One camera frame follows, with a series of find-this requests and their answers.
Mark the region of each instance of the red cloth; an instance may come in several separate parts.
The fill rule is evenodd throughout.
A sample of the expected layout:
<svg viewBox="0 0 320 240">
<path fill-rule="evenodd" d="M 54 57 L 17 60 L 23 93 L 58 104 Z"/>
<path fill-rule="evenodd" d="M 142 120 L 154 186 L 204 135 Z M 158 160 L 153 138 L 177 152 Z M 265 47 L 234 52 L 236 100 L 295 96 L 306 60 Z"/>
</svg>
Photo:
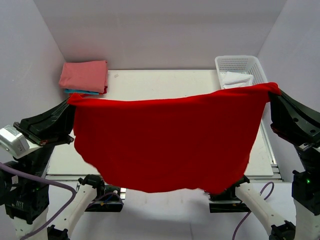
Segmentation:
<svg viewBox="0 0 320 240">
<path fill-rule="evenodd" d="M 276 83 L 161 100 L 74 94 L 74 146 L 108 184 L 217 194 L 243 176 L 269 91 L 281 94 Z"/>
</svg>

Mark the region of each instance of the plastic basket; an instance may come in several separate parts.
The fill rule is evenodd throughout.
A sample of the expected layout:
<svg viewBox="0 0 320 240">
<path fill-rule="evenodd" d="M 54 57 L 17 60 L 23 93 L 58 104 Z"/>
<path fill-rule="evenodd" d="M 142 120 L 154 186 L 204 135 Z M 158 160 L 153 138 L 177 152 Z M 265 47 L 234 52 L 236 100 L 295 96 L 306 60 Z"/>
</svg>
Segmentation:
<svg viewBox="0 0 320 240">
<path fill-rule="evenodd" d="M 264 70 L 255 56 L 217 56 L 215 58 L 215 66 L 220 85 L 227 72 L 251 74 L 254 76 L 254 85 L 268 82 Z"/>
</svg>

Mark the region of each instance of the blue cloth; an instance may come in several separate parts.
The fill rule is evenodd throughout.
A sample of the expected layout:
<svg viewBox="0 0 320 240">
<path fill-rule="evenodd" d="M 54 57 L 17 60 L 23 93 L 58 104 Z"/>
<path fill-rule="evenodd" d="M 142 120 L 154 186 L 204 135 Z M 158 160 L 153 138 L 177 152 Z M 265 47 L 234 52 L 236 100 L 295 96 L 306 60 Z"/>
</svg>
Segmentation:
<svg viewBox="0 0 320 240">
<path fill-rule="evenodd" d="M 64 89 L 64 92 L 67 94 L 77 93 L 77 94 L 99 95 L 99 93 L 96 91 L 84 91 L 84 90 L 76 90 L 76 89 L 68 89 L 68 88 Z"/>
</svg>

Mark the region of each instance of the folded pink towel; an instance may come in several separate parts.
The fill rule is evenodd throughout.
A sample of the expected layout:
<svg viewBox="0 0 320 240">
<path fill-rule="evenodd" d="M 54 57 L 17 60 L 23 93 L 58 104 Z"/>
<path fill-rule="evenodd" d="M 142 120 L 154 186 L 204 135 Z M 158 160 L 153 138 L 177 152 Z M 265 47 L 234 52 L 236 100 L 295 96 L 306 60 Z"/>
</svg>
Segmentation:
<svg viewBox="0 0 320 240">
<path fill-rule="evenodd" d="M 103 93 L 107 86 L 107 61 L 88 61 L 63 64 L 59 85 L 63 89 L 76 89 Z"/>
</svg>

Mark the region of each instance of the white table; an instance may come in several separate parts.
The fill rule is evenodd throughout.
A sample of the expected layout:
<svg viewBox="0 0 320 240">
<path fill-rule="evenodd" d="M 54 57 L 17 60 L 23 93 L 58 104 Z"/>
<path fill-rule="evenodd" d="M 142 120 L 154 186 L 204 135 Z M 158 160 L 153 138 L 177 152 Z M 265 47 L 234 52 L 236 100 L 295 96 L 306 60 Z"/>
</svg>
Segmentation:
<svg viewBox="0 0 320 240">
<path fill-rule="evenodd" d="M 100 98 L 121 101 L 183 98 L 220 89 L 216 70 L 110 70 L 108 92 Z M 272 177 L 272 161 L 263 132 L 259 130 L 245 174 L 257 179 Z M 99 173 L 83 161 L 73 144 L 55 148 L 48 179 L 74 181 L 87 174 Z"/>
<path fill-rule="evenodd" d="M 67 183 L 73 187 L 76 183 Z M 257 191 L 262 183 L 254 183 Z M 49 216 L 70 197 L 67 190 L 50 187 Z M 296 224 L 290 183 L 276 183 L 268 202 L 288 221 Z M 71 240 L 231 240 L 244 213 L 209 213 L 208 196 L 201 190 L 143 193 L 127 190 L 122 212 L 85 212 Z M 16 240 L 10 219 L 0 211 L 1 239 Z M 238 231 L 236 240 L 268 240 L 251 214 Z"/>
</svg>

